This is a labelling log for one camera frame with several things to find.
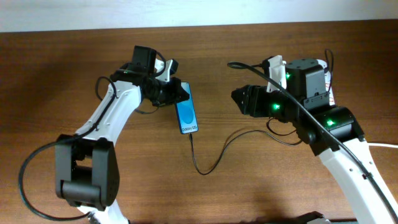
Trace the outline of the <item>blue screen Galaxy smartphone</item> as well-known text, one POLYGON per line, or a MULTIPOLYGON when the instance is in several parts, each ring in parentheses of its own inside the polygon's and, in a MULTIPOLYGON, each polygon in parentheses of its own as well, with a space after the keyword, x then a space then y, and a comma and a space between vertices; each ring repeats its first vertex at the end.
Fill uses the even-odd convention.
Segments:
POLYGON ((182 88, 189 94, 189 99, 177 103, 175 109, 180 133, 190 134, 198 131, 198 122, 189 83, 182 82, 182 88))

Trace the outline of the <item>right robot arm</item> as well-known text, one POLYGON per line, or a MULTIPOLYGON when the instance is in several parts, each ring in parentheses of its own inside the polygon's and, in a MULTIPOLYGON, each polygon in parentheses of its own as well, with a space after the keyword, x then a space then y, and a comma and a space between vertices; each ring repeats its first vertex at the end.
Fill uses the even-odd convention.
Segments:
POLYGON ((358 223, 397 223, 397 202, 374 163, 364 131, 348 108, 330 101, 324 64, 313 58, 268 60, 262 72, 241 62, 228 65, 268 81, 266 86, 238 88, 231 97, 242 114, 291 123, 335 178, 358 223))

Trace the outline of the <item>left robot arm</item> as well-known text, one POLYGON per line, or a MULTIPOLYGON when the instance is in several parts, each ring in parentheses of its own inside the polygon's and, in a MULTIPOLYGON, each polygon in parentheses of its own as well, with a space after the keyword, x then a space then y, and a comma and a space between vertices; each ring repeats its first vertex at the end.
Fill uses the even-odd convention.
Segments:
POLYGON ((178 62, 156 50, 135 46, 132 60, 106 77, 106 95, 74 135, 62 134, 55 146, 55 191, 91 223, 129 223, 117 203, 119 169, 115 145, 130 115, 144 99, 156 108, 189 99, 178 62))

